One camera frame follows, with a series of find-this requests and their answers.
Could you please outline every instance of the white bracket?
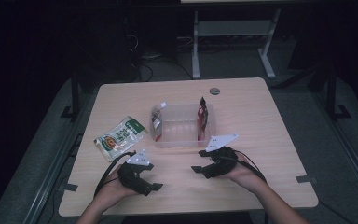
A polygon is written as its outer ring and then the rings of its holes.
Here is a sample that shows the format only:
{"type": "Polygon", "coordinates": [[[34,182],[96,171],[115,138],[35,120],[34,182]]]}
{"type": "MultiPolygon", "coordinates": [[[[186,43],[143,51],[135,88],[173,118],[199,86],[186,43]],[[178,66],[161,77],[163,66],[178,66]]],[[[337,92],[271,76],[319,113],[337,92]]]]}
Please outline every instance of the white bracket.
{"type": "Polygon", "coordinates": [[[225,146],[226,144],[236,139],[237,137],[238,135],[236,133],[228,134],[228,135],[212,136],[208,146],[205,148],[205,151],[207,152],[215,151],[225,146]]]}
{"type": "Polygon", "coordinates": [[[142,149],[141,152],[138,152],[135,155],[131,156],[131,158],[127,159],[127,163],[148,166],[150,164],[150,161],[147,158],[146,151],[142,149]]]}

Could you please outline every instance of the plastic container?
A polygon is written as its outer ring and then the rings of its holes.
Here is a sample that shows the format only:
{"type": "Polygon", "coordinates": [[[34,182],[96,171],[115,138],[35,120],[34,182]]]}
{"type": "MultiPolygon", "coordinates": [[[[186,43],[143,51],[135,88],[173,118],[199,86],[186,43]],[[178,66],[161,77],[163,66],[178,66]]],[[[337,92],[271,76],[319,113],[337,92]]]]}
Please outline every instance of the plastic container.
{"type": "Polygon", "coordinates": [[[211,136],[216,134],[216,121],[213,106],[208,108],[208,123],[205,128],[205,140],[198,141],[199,104],[167,105],[161,110],[162,135],[156,147],[206,147],[211,136]]]}

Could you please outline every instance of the red package in container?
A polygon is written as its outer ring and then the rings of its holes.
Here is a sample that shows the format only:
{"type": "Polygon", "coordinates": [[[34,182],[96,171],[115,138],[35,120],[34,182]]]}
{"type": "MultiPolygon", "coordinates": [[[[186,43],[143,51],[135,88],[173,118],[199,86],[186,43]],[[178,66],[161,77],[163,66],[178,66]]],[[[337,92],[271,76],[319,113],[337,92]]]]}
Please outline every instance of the red package in container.
{"type": "Polygon", "coordinates": [[[198,111],[198,140],[205,140],[205,129],[208,123],[208,108],[206,107],[205,99],[200,100],[200,107],[198,111]]]}

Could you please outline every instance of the person's right hand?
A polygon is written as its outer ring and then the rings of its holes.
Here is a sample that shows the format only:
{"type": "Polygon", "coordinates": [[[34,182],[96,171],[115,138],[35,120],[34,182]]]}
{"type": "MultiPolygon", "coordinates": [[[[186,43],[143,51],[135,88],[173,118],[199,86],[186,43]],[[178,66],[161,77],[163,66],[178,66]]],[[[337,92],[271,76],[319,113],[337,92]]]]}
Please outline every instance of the person's right hand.
{"type": "MultiPolygon", "coordinates": [[[[248,162],[242,154],[238,152],[236,152],[235,154],[238,156],[238,160],[248,162]]],[[[255,189],[258,188],[260,185],[266,185],[266,183],[256,174],[254,174],[251,170],[239,163],[235,165],[234,169],[230,171],[227,176],[231,181],[237,183],[243,188],[246,188],[252,193],[254,193],[255,189]]]]}

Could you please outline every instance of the wooden tabletop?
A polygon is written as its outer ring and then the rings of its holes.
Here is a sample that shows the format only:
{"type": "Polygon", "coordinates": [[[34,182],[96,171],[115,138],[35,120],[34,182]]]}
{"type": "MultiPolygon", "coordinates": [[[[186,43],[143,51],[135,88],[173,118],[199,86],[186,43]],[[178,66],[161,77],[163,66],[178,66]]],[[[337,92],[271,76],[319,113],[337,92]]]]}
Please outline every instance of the wooden tabletop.
{"type": "MultiPolygon", "coordinates": [[[[109,162],[93,140],[118,125],[125,116],[149,127],[153,105],[197,104],[204,97],[213,105],[217,135],[237,133],[228,144],[248,155],[265,175],[268,184],[291,206],[313,207],[318,203],[310,182],[297,183],[306,175],[279,111],[262,78],[210,79],[172,82],[109,84],[101,86],[87,129],[68,180],[77,185],[66,190],[60,205],[64,217],[80,216],[109,162]],[[220,94],[211,95],[210,88],[220,94]]],[[[147,197],[124,199],[106,214],[170,214],[261,209],[257,198],[225,178],[206,179],[191,166],[211,164],[198,151],[204,147],[157,148],[148,135],[130,150],[146,149],[154,164],[141,178],[162,183],[147,197]]]]}

